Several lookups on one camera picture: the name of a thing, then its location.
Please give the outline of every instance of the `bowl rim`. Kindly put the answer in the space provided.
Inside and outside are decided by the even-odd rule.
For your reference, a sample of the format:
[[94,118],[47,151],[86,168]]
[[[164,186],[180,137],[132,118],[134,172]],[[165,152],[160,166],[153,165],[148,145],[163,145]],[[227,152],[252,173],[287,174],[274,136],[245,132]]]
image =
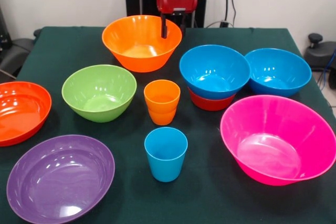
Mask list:
[[236,93],[231,95],[230,97],[227,97],[227,98],[223,98],[223,99],[208,99],[208,98],[204,98],[204,97],[200,97],[198,94],[195,94],[194,91],[191,90],[191,88],[187,87],[188,88],[188,91],[190,93],[190,96],[193,96],[199,100],[202,100],[204,102],[225,102],[225,101],[228,101],[230,99],[233,99],[235,96],[236,96]]
[[21,137],[24,136],[25,134],[27,134],[27,133],[33,131],[34,129],[36,129],[36,127],[38,127],[41,123],[43,123],[43,122],[46,121],[46,119],[48,118],[48,115],[49,115],[49,113],[50,113],[50,111],[51,111],[52,104],[53,104],[53,100],[52,100],[51,95],[50,95],[50,93],[48,92],[48,90],[47,90],[46,88],[42,87],[41,85],[36,84],[36,83],[34,83],[34,82],[29,82],[29,81],[12,81],[12,82],[4,82],[4,83],[0,83],[0,87],[2,87],[2,86],[7,86],[7,85],[13,85],[13,84],[14,84],[14,85],[15,85],[15,84],[24,84],[24,85],[28,84],[28,85],[33,85],[33,86],[35,86],[36,88],[43,90],[43,92],[45,92],[45,93],[47,94],[47,96],[48,96],[48,100],[47,100],[47,105],[48,105],[48,107],[47,107],[47,110],[46,110],[47,113],[46,113],[46,115],[45,115],[42,119],[39,120],[39,122],[38,122],[35,126],[33,126],[33,127],[32,127],[31,129],[29,129],[28,131],[26,131],[26,132],[24,132],[24,133],[22,133],[22,134],[20,134],[20,135],[18,135],[18,136],[15,136],[15,137],[11,137],[11,138],[6,138],[6,139],[3,139],[3,140],[0,140],[0,143],[7,143],[7,142],[9,142],[9,141],[11,141],[11,140],[21,138]]
[[[117,20],[111,22],[110,24],[108,24],[108,25],[104,28],[104,30],[103,30],[103,32],[102,32],[102,35],[101,35],[101,40],[102,40],[102,42],[103,42],[103,44],[105,45],[106,48],[108,48],[110,51],[114,51],[114,50],[112,50],[112,49],[106,44],[106,42],[105,42],[105,40],[104,40],[104,35],[107,33],[108,28],[110,28],[113,24],[117,23],[117,22],[120,21],[120,20],[123,20],[123,19],[131,19],[131,18],[135,18],[135,17],[151,17],[151,18],[155,18],[155,19],[160,18],[159,16],[155,16],[155,15],[145,15],[145,14],[141,14],[141,15],[132,15],[132,16],[127,16],[127,17],[122,17],[122,18],[119,18],[119,19],[117,19]],[[176,49],[176,47],[178,47],[178,45],[181,43],[181,41],[182,41],[182,31],[181,31],[181,29],[177,26],[177,24],[175,24],[174,22],[170,21],[169,19],[166,19],[166,23],[168,23],[168,24],[172,24],[173,26],[176,26],[176,27],[178,28],[178,30],[179,30],[179,33],[178,33],[179,38],[178,38],[178,43],[177,43],[177,45],[175,45],[172,49],[170,49],[170,50],[168,50],[168,51],[165,51],[165,52],[163,52],[163,53],[161,53],[161,54],[158,54],[158,55],[155,55],[155,56],[146,57],[145,59],[151,59],[151,58],[159,57],[159,56],[162,56],[162,55],[166,55],[166,54],[168,54],[169,52],[174,51],[174,50]],[[120,53],[120,52],[117,52],[117,51],[116,51],[116,53],[119,54],[119,55],[121,55],[121,56],[127,57],[127,58],[141,59],[141,58],[139,58],[139,57],[135,57],[135,56],[124,55],[123,53]]]
[[[239,85],[238,87],[236,87],[235,89],[230,89],[230,90],[222,90],[222,91],[213,91],[213,90],[209,90],[209,89],[205,89],[205,88],[200,88],[199,86],[196,86],[194,83],[190,82],[188,80],[188,78],[185,76],[185,73],[184,71],[182,71],[182,61],[184,59],[184,57],[186,57],[187,53],[190,53],[192,50],[197,50],[199,48],[203,48],[203,47],[217,47],[217,48],[222,48],[222,49],[225,49],[225,50],[229,50],[229,51],[232,51],[234,52],[238,57],[240,57],[241,59],[243,59],[243,61],[246,63],[246,66],[248,67],[248,76],[246,78],[245,81],[243,81],[243,83],[241,85]],[[189,49],[187,52],[183,53],[182,57],[180,58],[180,63],[179,63],[179,68],[180,68],[180,73],[183,77],[183,79],[188,83],[190,84],[191,86],[197,88],[197,89],[201,89],[203,91],[206,91],[206,92],[211,92],[211,93],[229,93],[229,92],[233,92],[233,91],[236,91],[236,90],[239,90],[241,89],[243,86],[245,86],[247,84],[247,82],[250,80],[250,77],[251,77],[251,66],[250,64],[248,63],[248,61],[246,60],[245,56],[242,55],[240,52],[238,52],[237,50],[233,49],[233,48],[230,48],[230,47],[226,47],[226,46],[223,46],[223,45],[217,45],[217,44],[204,44],[204,45],[199,45],[199,46],[196,46],[196,47],[193,47],[191,49]]]
[[301,84],[301,85],[298,85],[298,86],[294,86],[294,87],[291,87],[291,88],[286,88],[286,89],[282,89],[282,88],[276,88],[276,87],[270,87],[270,86],[267,86],[267,85],[264,85],[262,82],[258,81],[257,79],[255,79],[253,77],[253,72],[252,72],[252,68],[251,68],[251,76],[250,76],[250,79],[260,85],[262,85],[263,87],[266,87],[266,88],[269,88],[269,89],[273,89],[273,90],[278,90],[278,91],[281,91],[281,90],[295,90],[295,89],[300,89],[302,87],[304,87],[312,78],[312,71],[311,71],[311,68],[310,66],[308,65],[308,63],[300,56],[298,56],[297,54],[294,54],[293,52],[290,52],[290,51],[286,51],[286,50],[283,50],[283,49],[279,49],[279,48],[258,48],[258,49],[255,49],[255,50],[252,50],[250,52],[248,52],[245,57],[246,57],[246,60],[248,61],[248,58],[250,57],[250,55],[252,53],[255,53],[255,52],[258,52],[258,51],[264,51],[264,50],[270,50],[270,51],[278,51],[278,52],[285,52],[289,55],[292,55],[292,56],[295,56],[297,58],[300,59],[300,61],[307,67],[307,69],[310,70],[310,74],[309,74],[309,77],[307,78],[307,80]]
[[242,101],[246,101],[246,100],[252,100],[252,99],[259,99],[259,98],[276,98],[276,99],[279,99],[279,100],[287,100],[291,103],[295,103],[296,105],[300,106],[300,107],[303,107],[305,109],[307,109],[308,111],[312,112],[315,116],[317,116],[320,120],[322,120],[327,128],[328,128],[328,131],[331,133],[331,135],[333,136],[333,140],[335,142],[335,149],[336,149],[336,136],[335,136],[335,133],[334,131],[332,130],[331,126],[329,125],[329,123],[319,114],[317,113],[315,110],[313,110],[312,108],[308,107],[307,105],[301,103],[301,102],[298,102],[298,101],[295,101],[293,99],[290,99],[290,98],[287,98],[287,97],[281,97],[281,96],[278,96],[278,95],[271,95],[271,94],[259,94],[259,95],[252,95],[252,96],[249,96],[249,97],[245,97],[245,98],[242,98],[240,100],[238,100],[237,102],[233,103],[231,106],[229,106],[225,112],[223,113],[223,116],[221,118],[221,123],[219,125],[219,128],[220,128],[220,135],[222,137],[222,141],[224,142],[224,145],[226,146],[226,148],[229,150],[229,152],[231,153],[231,155],[233,155],[233,157],[241,162],[243,165],[245,165],[246,167],[248,167],[249,169],[255,171],[255,172],[258,172],[266,177],[270,177],[270,178],[274,178],[274,179],[279,179],[279,180],[285,180],[285,181],[291,181],[291,182],[299,182],[299,181],[303,181],[303,180],[309,180],[309,179],[313,179],[313,178],[317,178],[321,175],[323,175],[324,173],[326,173],[335,163],[336,161],[336,152],[334,154],[334,158],[333,158],[333,161],[330,163],[329,166],[327,166],[323,171],[321,171],[320,173],[318,174],[315,174],[313,176],[309,176],[309,177],[303,177],[303,178],[281,178],[281,177],[277,177],[277,176],[273,176],[273,175],[269,175],[267,173],[264,173],[264,172],[260,172],[252,167],[250,167],[249,165],[245,164],[244,162],[242,162],[238,157],[237,155],[233,152],[233,150],[227,145],[226,141],[225,141],[225,138],[223,136],[223,130],[222,130],[222,125],[224,123],[224,117],[225,115],[228,113],[228,111],[230,111],[231,109],[234,109],[235,106],[237,106],[237,104],[241,103]]
[[[17,166],[17,164],[29,153],[31,152],[33,149],[37,148],[38,146],[41,146],[41,145],[44,145],[46,144],[47,142],[50,142],[50,141],[54,141],[55,139],[57,138],[60,138],[60,137],[65,137],[65,136],[77,136],[77,137],[84,137],[84,138],[89,138],[90,141],[94,141],[94,142],[97,142],[100,146],[102,146],[103,148],[105,148],[108,153],[111,155],[110,158],[114,164],[114,169],[113,169],[113,172],[112,172],[112,176],[111,176],[111,181],[109,182],[108,186],[106,187],[106,190],[104,190],[103,194],[101,197],[99,198],[96,198],[95,201],[93,202],[94,204],[92,204],[92,207],[89,207],[87,208],[85,211],[83,212],[79,212],[75,215],[72,216],[72,218],[70,218],[69,220],[67,220],[66,222],[69,222],[69,221],[73,221],[73,220],[76,220],[78,218],[80,218],[81,216],[87,214],[89,211],[91,211],[102,199],[103,197],[107,194],[108,190],[110,189],[111,185],[112,185],[112,182],[114,180],[114,176],[115,176],[115,171],[116,171],[116,161],[114,160],[114,157],[113,157],[113,154],[111,152],[111,150],[101,141],[97,140],[96,138],[93,138],[91,136],[85,136],[85,135],[80,135],[80,134],[69,134],[69,135],[61,135],[61,136],[55,136],[55,137],[52,137],[52,138],[49,138],[47,140],[44,140],[40,143],[38,143],[37,145],[33,146],[32,148],[30,148],[29,150],[27,150],[20,158],[19,160],[15,163],[15,165],[13,166],[9,176],[8,176],[8,179],[7,179],[7,183],[6,183],[6,198],[7,198],[7,201],[8,201],[8,204],[9,206],[11,207],[12,211],[18,215],[20,218],[22,218],[23,220],[25,221],[28,221],[28,222],[31,222],[31,223],[37,223],[37,222],[32,222],[31,220],[28,220],[26,218],[23,218],[14,208],[12,208],[12,204],[9,202],[8,200],[8,182],[12,176],[12,173],[14,172],[14,168]],[[61,223],[64,223],[64,220],[59,220],[59,221],[55,221],[53,222],[53,224],[61,224]]]
[[[96,68],[96,67],[102,67],[102,66],[103,66],[103,67],[110,67],[110,68],[121,69],[122,71],[125,71],[126,73],[128,73],[128,74],[132,77],[132,79],[134,80],[134,83],[135,83],[135,88],[134,88],[134,90],[133,90],[132,95],[131,95],[125,102],[121,103],[118,107],[115,107],[115,108],[113,108],[113,109],[109,109],[109,110],[103,110],[103,111],[88,111],[88,110],[79,109],[79,108],[77,108],[77,107],[71,105],[71,104],[67,101],[67,99],[65,99],[65,96],[64,96],[64,87],[65,87],[65,84],[70,80],[70,78],[71,78],[72,76],[74,76],[75,74],[77,74],[77,73],[79,73],[79,72],[81,72],[81,71],[84,71],[84,70],[89,69],[89,68]],[[98,65],[92,65],[92,66],[88,66],[88,67],[85,67],[85,68],[81,68],[81,69],[77,70],[76,72],[72,73],[72,74],[71,74],[71,75],[64,81],[64,83],[63,83],[63,85],[62,85],[61,93],[62,93],[62,97],[63,97],[63,100],[65,101],[65,103],[66,103],[69,107],[74,108],[75,110],[78,110],[78,111],[81,111],[81,112],[84,112],[84,113],[103,113],[103,112],[107,112],[107,111],[113,111],[113,110],[115,110],[115,109],[117,109],[117,108],[120,108],[120,107],[124,106],[125,104],[127,104],[130,100],[133,99],[133,97],[134,97],[134,95],[135,95],[135,93],[136,93],[137,87],[138,87],[138,84],[137,84],[137,82],[136,82],[136,78],[135,78],[134,75],[133,75],[130,71],[128,71],[127,69],[122,68],[122,67],[119,67],[119,66],[116,66],[116,65],[98,64]]]

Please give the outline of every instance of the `floor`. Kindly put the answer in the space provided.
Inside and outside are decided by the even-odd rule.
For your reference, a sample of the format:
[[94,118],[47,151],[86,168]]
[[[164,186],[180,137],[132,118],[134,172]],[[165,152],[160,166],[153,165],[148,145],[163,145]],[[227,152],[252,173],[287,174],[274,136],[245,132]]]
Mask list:
[[[318,81],[320,75],[321,75],[321,72],[313,72],[315,81]],[[329,73],[326,74],[326,85],[322,89],[323,87],[323,81],[322,81],[320,85],[320,89],[322,89],[322,94],[324,95],[326,100],[330,103],[330,105],[336,107],[336,90],[332,90],[329,88],[328,77],[329,77]],[[334,112],[334,115],[336,116],[336,108],[332,108],[332,111]]]

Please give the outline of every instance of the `red bowl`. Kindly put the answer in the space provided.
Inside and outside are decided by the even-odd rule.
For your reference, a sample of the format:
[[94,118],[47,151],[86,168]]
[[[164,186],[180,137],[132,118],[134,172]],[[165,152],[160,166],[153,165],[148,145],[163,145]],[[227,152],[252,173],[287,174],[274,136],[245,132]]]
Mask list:
[[219,111],[219,110],[223,110],[227,108],[231,104],[233,98],[236,95],[234,94],[231,97],[221,99],[221,100],[210,100],[210,99],[200,97],[199,95],[191,91],[190,88],[188,88],[188,90],[189,90],[189,94],[190,94],[190,98],[192,102],[200,109],[207,110],[207,111]]
[[44,124],[51,96],[40,85],[25,81],[0,84],[0,146],[21,143]]

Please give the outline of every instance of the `green bowl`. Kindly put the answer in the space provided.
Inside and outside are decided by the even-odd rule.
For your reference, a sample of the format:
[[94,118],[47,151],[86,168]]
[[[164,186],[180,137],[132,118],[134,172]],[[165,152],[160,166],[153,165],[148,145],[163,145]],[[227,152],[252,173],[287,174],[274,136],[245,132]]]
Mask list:
[[130,105],[137,90],[135,77],[114,65],[78,70],[62,87],[64,101],[83,118],[104,123],[116,119]]

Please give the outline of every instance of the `green cloth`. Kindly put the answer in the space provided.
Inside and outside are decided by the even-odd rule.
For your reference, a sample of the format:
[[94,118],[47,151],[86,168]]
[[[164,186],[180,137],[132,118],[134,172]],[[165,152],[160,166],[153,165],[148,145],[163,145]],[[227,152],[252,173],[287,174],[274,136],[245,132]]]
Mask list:
[[[23,223],[6,199],[8,175],[16,161],[36,144],[54,136],[83,134],[99,139],[112,151],[116,175],[104,199],[75,223],[335,223],[336,167],[323,176],[284,187],[249,178],[222,142],[223,111],[195,107],[179,72],[188,49],[220,44],[246,54],[262,47],[299,51],[286,29],[188,29],[167,64],[152,73],[135,73],[138,89],[128,109],[116,120],[99,124],[75,114],[62,100],[61,87],[73,72],[90,65],[120,64],[101,41],[103,28],[46,27],[18,80],[44,86],[52,110],[41,130],[29,140],[0,148],[0,223]],[[143,88],[152,80],[170,79],[181,87],[181,100],[171,127],[184,132],[189,146],[179,178],[157,182],[151,175],[143,146],[157,126],[146,110]],[[253,93],[244,87],[235,100]],[[336,130],[336,120],[312,79],[292,97],[321,114]]]

